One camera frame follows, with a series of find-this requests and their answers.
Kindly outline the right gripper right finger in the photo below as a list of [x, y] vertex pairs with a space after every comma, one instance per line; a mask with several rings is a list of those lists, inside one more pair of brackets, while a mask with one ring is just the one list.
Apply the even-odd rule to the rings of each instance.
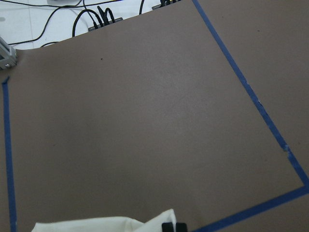
[[177, 222], [176, 223], [176, 232], [188, 232], [186, 223]]

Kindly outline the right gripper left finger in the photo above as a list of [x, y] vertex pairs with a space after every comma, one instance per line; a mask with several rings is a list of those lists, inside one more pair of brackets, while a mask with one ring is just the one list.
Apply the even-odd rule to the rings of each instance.
[[172, 222], [164, 222], [161, 225], [162, 232], [174, 232], [174, 226]]

